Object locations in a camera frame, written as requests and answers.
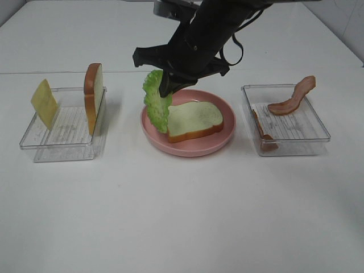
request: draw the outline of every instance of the bacon strip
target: bacon strip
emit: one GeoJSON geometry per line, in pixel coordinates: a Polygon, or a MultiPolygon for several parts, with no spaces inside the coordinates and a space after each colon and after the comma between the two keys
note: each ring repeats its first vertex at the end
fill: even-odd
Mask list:
{"type": "MultiPolygon", "coordinates": [[[[258,115],[254,110],[253,110],[253,116],[254,116],[255,120],[257,121],[258,131],[259,131],[260,137],[263,137],[263,139],[265,139],[265,140],[273,140],[271,135],[268,135],[268,134],[264,135],[262,126],[260,125],[260,122],[259,122],[259,119],[258,119],[258,115]]],[[[276,143],[263,143],[263,142],[261,142],[260,143],[260,149],[263,152],[270,152],[270,151],[273,151],[275,149],[278,149],[278,145],[276,143]]]]}
{"type": "Polygon", "coordinates": [[[274,115],[288,115],[297,110],[304,96],[316,87],[316,78],[307,76],[295,86],[295,90],[290,99],[279,104],[269,104],[268,110],[274,115]]]}

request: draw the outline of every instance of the white tabletop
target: white tabletop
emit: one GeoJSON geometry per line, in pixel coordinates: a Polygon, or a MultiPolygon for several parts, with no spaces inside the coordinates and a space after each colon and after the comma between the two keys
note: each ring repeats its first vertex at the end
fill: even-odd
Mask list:
{"type": "MultiPolygon", "coordinates": [[[[31,1],[0,28],[0,73],[105,71],[135,68],[136,47],[166,44],[177,21],[153,14],[152,2],[31,1]]],[[[355,67],[362,62],[303,4],[274,4],[237,34],[243,62],[232,69],[355,67]]],[[[225,55],[239,49],[230,41],[225,55]]]]}
{"type": "Polygon", "coordinates": [[[109,131],[85,162],[32,163],[19,141],[30,98],[82,86],[83,73],[1,75],[1,272],[350,272],[364,268],[364,77],[361,69],[231,71],[197,88],[231,104],[234,138],[180,158],[140,126],[146,73],[105,73],[109,131]],[[317,77],[309,93],[332,136],[327,154],[263,158],[240,86],[317,77]]]}

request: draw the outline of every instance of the transparent tray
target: transparent tray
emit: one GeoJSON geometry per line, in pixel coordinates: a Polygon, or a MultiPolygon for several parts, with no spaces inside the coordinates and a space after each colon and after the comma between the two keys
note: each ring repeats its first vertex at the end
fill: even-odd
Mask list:
{"type": "Polygon", "coordinates": [[[268,104],[289,99],[294,84],[245,85],[242,87],[244,115],[248,120],[257,153],[261,156],[319,155],[326,151],[330,134],[304,97],[300,107],[289,115],[277,116],[269,112],[268,104]],[[264,138],[259,132],[258,121],[264,138]]]}
{"type": "Polygon", "coordinates": [[[102,125],[106,108],[106,87],[96,120],[93,135],[89,134],[83,88],[52,88],[59,104],[48,130],[34,114],[21,142],[20,149],[27,150],[34,162],[58,162],[94,159],[105,144],[106,129],[102,125]]]}

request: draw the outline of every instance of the pink plate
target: pink plate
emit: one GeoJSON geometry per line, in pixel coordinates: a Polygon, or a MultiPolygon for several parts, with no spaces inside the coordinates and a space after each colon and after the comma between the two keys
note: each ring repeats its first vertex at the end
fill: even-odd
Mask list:
{"type": "Polygon", "coordinates": [[[142,127],[149,141],[158,149],[172,155],[194,157],[211,154],[223,147],[232,138],[235,130],[235,114],[230,105],[220,97],[200,90],[184,89],[173,95],[173,105],[189,101],[210,101],[215,104],[224,117],[224,128],[219,133],[203,138],[188,139],[177,143],[169,143],[166,134],[161,134],[151,124],[146,107],[141,114],[142,127]]]}

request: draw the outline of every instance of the cheese slice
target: cheese slice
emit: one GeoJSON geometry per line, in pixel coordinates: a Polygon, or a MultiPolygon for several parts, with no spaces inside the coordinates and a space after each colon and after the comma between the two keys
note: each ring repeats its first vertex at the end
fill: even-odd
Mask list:
{"type": "Polygon", "coordinates": [[[54,98],[49,83],[44,79],[36,89],[31,103],[44,125],[50,130],[53,119],[57,113],[58,104],[54,98]]]}

